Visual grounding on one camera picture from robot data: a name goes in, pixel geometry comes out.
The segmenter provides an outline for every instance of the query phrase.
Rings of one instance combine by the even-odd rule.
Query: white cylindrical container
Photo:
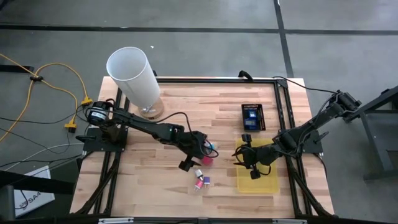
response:
[[[115,51],[106,62],[106,70],[132,104],[148,109],[159,99],[159,85],[141,49]]]

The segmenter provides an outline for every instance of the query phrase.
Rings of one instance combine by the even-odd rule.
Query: concrete floor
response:
[[[397,30],[398,2],[394,0],[280,0],[286,29]],[[215,27],[277,29],[272,0],[15,0],[0,12],[0,22],[69,26]],[[350,92],[367,103],[397,85],[398,36],[287,35],[294,77],[306,86]],[[96,99],[109,55],[124,46],[146,52],[160,76],[235,77],[246,70],[254,77],[286,77],[279,34],[64,32],[2,30],[0,52],[35,68],[50,62],[69,64],[82,75],[89,95]],[[48,82],[83,98],[81,85],[68,70],[48,68]],[[24,106],[29,81],[23,74],[0,74],[0,116],[16,118]],[[315,114],[326,93],[307,91]],[[55,121],[73,113],[69,96],[40,83],[34,86],[23,119]],[[0,121],[7,129],[10,122]],[[78,134],[85,124],[78,120]],[[19,123],[13,131],[45,146],[67,143],[63,123]],[[377,168],[360,121],[348,125],[337,119],[322,128],[328,183],[337,215],[345,218],[398,222],[397,180],[371,184],[363,175]],[[18,161],[41,150],[16,136],[0,143],[0,164]],[[79,154],[71,147],[62,156],[43,153],[51,160]],[[25,173],[42,164],[22,164]],[[69,169],[76,176],[75,167]]]

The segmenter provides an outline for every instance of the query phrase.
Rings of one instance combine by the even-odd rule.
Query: yellow extension cord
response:
[[[13,61],[13,60],[10,59],[9,57],[7,57],[7,56],[5,56],[5,55],[3,55],[3,54],[0,54],[0,56],[2,56],[3,58],[9,60],[9,61],[12,62],[12,63],[18,65],[19,67],[21,67],[21,68],[24,69],[25,71],[29,72],[29,73],[30,73],[31,75],[33,75],[34,77],[38,77],[38,76],[39,76],[39,72],[40,72],[43,68],[49,67],[49,66],[51,66],[51,65],[61,65],[61,66],[67,67],[69,70],[71,70],[74,74],[76,74],[76,75],[79,77],[80,82],[81,82],[81,85],[83,86],[83,90],[84,90],[84,94],[85,94],[85,99],[81,102],[81,104],[82,104],[82,105],[88,105],[88,104],[90,104],[90,103],[93,102],[93,100],[90,99],[90,98],[88,97],[88,95],[87,95],[86,86],[85,86],[83,80],[81,79],[81,76],[79,75],[79,73],[77,73],[73,68],[71,68],[71,67],[68,66],[68,65],[65,65],[65,64],[63,64],[63,63],[49,63],[49,64],[46,64],[46,65],[41,66],[39,69],[37,69],[37,71],[36,71],[35,73],[33,73],[33,72],[29,71],[28,69],[26,69],[25,67],[23,67],[22,65],[20,65],[19,63]],[[55,87],[55,86],[49,84],[48,82],[46,82],[45,80],[42,80],[42,82],[43,82],[44,84],[46,84],[47,86],[49,86],[50,88],[53,88],[53,89],[55,89],[55,90],[60,90],[60,91],[63,91],[63,92],[65,92],[65,93],[68,93],[69,95],[71,95],[71,96],[75,99],[75,110],[77,110],[77,98],[76,98],[76,96],[75,96],[73,93],[71,93],[70,91],[68,91],[68,90],[66,90],[66,89],[59,88],[59,87]],[[26,110],[27,106],[29,105],[30,94],[31,94],[31,92],[32,92],[33,84],[34,84],[34,81],[30,81],[30,85],[29,85],[29,89],[28,89],[28,93],[27,93],[27,99],[26,99],[25,107],[24,107],[24,109],[21,111],[21,113],[19,114],[19,116],[18,116],[18,118],[16,119],[16,121],[15,121],[15,122],[11,125],[11,127],[8,129],[8,131],[11,131],[11,130],[14,128],[14,126],[15,126],[15,125],[17,124],[17,122],[20,120],[20,118],[22,117],[22,115],[25,113],[25,110]],[[65,124],[65,128],[76,128],[75,118],[76,118],[76,114],[73,115],[73,117],[72,117],[72,119],[69,121],[69,123]],[[8,134],[8,132],[4,133],[4,135],[0,138],[0,142],[7,136],[7,134]]]

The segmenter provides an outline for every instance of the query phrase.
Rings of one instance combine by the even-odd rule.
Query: black wire basket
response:
[[[266,123],[261,104],[243,104],[243,129],[245,131],[265,131]]]

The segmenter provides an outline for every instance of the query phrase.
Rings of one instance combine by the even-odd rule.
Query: wooden table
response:
[[[301,78],[293,79],[303,84]],[[212,167],[201,167],[211,177],[209,189],[194,191],[194,170],[184,172],[178,164],[185,154],[176,147],[163,145],[145,133],[129,129],[126,150],[122,153],[112,216],[130,217],[222,217],[222,218],[287,218],[294,217],[292,198],[284,157],[277,160],[280,190],[276,194],[241,194],[236,188],[236,167],[231,157],[235,140],[241,138],[243,122],[241,104],[261,103],[266,131],[252,134],[253,138],[273,138],[278,130],[273,85],[228,83],[160,83],[161,98],[168,114],[184,111],[193,130],[208,135],[220,156]],[[115,98],[117,85],[104,77],[99,100]],[[305,89],[289,83],[296,125],[311,116]],[[139,114],[130,105],[130,112]],[[168,123],[184,125],[184,116],[173,116]],[[98,185],[104,153],[94,152],[84,160],[78,178],[71,212],[88,200]],[[333,213],[325,171],[313,155],[303,155],[307,185],[325,207]],[[105,190],[106,201],[108,190]],[[302,193],[298,190],[300,208],[304,211]]]

